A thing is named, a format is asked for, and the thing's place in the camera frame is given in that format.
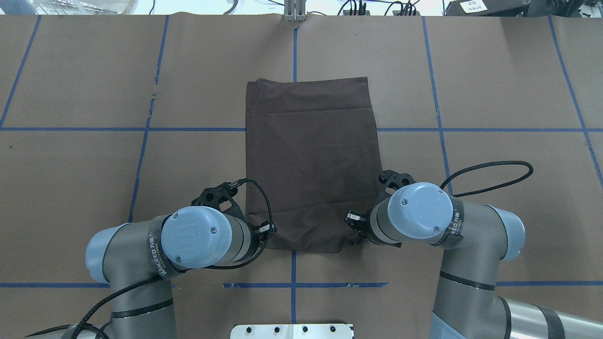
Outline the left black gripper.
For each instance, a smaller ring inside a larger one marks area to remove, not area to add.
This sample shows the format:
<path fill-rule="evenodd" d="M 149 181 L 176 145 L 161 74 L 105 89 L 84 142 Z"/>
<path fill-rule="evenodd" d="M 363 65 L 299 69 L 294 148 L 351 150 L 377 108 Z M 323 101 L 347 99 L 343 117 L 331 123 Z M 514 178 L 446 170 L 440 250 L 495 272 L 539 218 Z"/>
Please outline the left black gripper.
<path fill-rule="evenodd" d="M 265 220 L 260 225 L 249 224 L 248 227 L 250 229 L 250 244 L 245 257 L 253 257 L 262 248 L 268 235 L 277 232 L 277 227 L 271 220 Z"/>

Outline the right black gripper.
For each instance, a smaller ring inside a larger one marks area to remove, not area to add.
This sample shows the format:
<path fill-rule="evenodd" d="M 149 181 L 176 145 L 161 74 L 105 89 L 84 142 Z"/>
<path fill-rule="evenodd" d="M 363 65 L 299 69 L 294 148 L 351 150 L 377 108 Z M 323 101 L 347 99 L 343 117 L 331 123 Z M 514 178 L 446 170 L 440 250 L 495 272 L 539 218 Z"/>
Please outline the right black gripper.
<path fill-rule="evenodd" d="M 370 212 L 360 214 L 355 210 L 348 210 L 345 215 L 345 223 L 349 226 L 354 226 L 356 232 L 363 238 L 366 238 L 366 240 L 377 244 L 370 224 Z"/>

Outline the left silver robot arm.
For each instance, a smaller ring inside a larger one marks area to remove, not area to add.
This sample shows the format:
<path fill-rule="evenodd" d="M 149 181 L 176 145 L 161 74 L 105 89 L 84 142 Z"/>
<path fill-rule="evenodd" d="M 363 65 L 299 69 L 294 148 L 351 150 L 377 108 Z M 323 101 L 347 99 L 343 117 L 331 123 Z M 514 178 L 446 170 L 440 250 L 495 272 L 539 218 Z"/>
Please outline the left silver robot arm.
<path fill-rule="evenodd" d="M 112 292 L 90 313 L 112 303 L 110 339 L 175 339 L 172 279 L 194 269 L 246 266 L 276 230 L 269 220 L 252 226 L 207 206 L 101 230 L 88 243 L 85 264 Z"/>

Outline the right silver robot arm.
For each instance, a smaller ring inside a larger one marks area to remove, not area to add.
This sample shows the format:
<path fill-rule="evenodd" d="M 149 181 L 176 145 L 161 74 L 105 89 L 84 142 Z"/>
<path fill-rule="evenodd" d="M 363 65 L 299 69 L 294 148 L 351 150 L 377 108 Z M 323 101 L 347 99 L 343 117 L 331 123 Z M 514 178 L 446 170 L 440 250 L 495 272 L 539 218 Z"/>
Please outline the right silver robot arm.
<path fill-rule="evenodd" d="M 364 214 L 349 210 L 344 220 L 374 244 L 414 240 L 443 249 L 431 339 L 602 337 L 601 322 L 497 296 L 500 263 L 517 258 L 526 241 L 524 224 L 511 212 L 418 182 L 382 195 Z"/>

